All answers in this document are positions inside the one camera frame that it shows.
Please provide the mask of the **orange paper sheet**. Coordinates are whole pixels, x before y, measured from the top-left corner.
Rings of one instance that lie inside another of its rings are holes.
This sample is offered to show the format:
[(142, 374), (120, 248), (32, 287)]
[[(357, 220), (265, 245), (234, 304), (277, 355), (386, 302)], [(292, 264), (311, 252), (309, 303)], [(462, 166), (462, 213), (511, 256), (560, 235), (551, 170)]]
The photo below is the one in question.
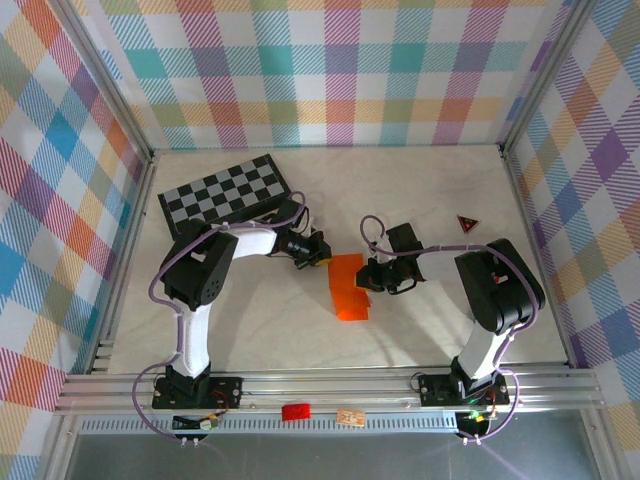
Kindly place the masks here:
[(328, 264), (328, 281), (336, 317), (344, 322), (369, 319), (370, 302), (356, 286), (356, 273), (364, 266), (361, 253), (336, 255)]

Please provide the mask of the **black grey chessboard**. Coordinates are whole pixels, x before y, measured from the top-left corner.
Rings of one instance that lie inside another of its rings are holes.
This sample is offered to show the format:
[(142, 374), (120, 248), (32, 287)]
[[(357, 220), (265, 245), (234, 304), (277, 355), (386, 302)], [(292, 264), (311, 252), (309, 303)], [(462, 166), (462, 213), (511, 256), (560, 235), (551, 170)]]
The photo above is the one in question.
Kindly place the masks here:
[(262, 217), (291, 194), (269, 154), (167, 190), (158, 195), (170, 235), (177, 238), (192, 219), (237, 223)]

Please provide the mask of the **red rectangular block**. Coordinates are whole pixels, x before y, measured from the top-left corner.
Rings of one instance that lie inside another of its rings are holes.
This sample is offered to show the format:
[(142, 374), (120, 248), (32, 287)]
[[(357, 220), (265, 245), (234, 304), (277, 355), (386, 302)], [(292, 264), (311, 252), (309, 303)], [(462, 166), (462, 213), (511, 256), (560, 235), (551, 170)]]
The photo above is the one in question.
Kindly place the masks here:
[(281, 420), (283, 422), (308, 420), (312, 417), (309, 403), (291, 403), (281, 408)]

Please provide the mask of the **aluminium frame rail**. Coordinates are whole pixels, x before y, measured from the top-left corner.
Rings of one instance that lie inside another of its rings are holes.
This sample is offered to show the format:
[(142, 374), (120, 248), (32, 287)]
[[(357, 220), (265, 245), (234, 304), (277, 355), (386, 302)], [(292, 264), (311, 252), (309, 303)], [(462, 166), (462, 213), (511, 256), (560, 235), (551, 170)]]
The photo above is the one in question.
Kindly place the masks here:
[[(458, 406), (458, 411), (520, 412), (588, 409), (604, 406), (593, 371), (561, 364), (511, 365), (504, 406)], [(421, 368), (338, 368), (239, 371), (242, 397), (237, 413), (279, 413), (283, 405), (309, 403), (313, 414), (350, 409), (372, 413), (424, 410), (418, 393)], [(59, 396), (56, 413), (149, 412), (159, 373), (71, 375)]]

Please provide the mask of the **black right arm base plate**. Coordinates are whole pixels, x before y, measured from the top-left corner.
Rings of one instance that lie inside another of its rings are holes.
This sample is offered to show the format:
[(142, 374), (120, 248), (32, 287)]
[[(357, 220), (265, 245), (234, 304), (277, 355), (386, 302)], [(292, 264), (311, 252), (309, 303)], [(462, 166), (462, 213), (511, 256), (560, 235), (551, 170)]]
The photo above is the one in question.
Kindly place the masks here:
[(510, 403), (506, 380), (497, 372), (469, 381), (454, 373), (421, 374), (418, 376), (418, 392), (423, 407), (504, 406)]

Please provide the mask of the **aluminium side rail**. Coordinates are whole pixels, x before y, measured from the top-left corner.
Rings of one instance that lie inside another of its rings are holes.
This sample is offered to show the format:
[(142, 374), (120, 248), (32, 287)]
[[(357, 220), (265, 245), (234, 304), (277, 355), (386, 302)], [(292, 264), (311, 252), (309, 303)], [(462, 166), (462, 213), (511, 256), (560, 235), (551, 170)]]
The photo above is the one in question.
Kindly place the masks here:
[(103, 305), (96, 321), (96, 326), (88, 345), (88, 354), (80, 369), (81, 374), (106, 372), (108, 370), (106, 367), (95, 367), (95, 362), (98, 357), (98, 350), (103, 343), (107, 345), (115, 343), (128, 288), (131, 265), (156, 177), (158, 159), (159, 152), (152, 149), (143, 163), (141, 182), (134, 198), (135, 202), (131, 215), (126, 224), (124, 240), (115, 263), (114, 277), (108, 289), (106, 303)]
[(527, 253), (522, 254), (522, 257), (530, 265), (531, 272), (539, 281), (546, 298), (545, 307), (539, 313), (538, 320), (523, 333), (524, 340), (527, 344), (534, 345), (534, 351), (540, 351), (541, 353), (550, 353), (556, 350), (561, 351), (561, 354), (558, 355), (559, 359), (552, 356), (551, 360), (544, 359), (544, 363), (560, 363), (569, 368), (575, 368), (575, 355), (572, 352), (566, 328), (559, 316), (558, 301), (553, 292), (549, 275), (545, 270), (543, 257), (527, 210), (527, 204), (522, 189), (519, 186), (509, 152), (502, 145), (498, 145), (497, 150), (500, 154), (500, 159), (509, 181), (509, 186), (526, 236)]

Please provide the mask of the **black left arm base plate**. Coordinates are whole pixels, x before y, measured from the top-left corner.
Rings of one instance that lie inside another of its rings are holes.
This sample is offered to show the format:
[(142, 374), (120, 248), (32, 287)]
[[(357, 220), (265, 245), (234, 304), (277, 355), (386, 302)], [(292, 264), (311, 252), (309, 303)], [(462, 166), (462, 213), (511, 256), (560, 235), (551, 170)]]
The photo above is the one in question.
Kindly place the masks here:
[(240, 377), (186, 379), (161, 377), (155, 382), (152, 408), (226, 410), (238, 409), (242, 397)]

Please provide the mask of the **aluminium frame post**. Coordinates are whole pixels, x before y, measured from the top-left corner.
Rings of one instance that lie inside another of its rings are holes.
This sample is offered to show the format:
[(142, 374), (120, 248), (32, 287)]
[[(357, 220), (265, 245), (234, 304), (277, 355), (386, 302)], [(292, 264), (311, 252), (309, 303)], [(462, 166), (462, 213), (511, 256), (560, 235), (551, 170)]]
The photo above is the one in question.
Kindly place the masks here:
[(145, 162), (152, 164), (154, 149), (143, 133), (133, 110), (126, 102), (71, 0), (47, 0), (47, 2), (62, 28), (69, 35), (72, 44), (86, 64), (87, 70), (114, 112), (114, 116), (120, 122), (128, 139), (141, 152)]
[(497, 146), (505, 160), (524, 135), (597, 3), (598, 0), (562, 0), (498, 137)]

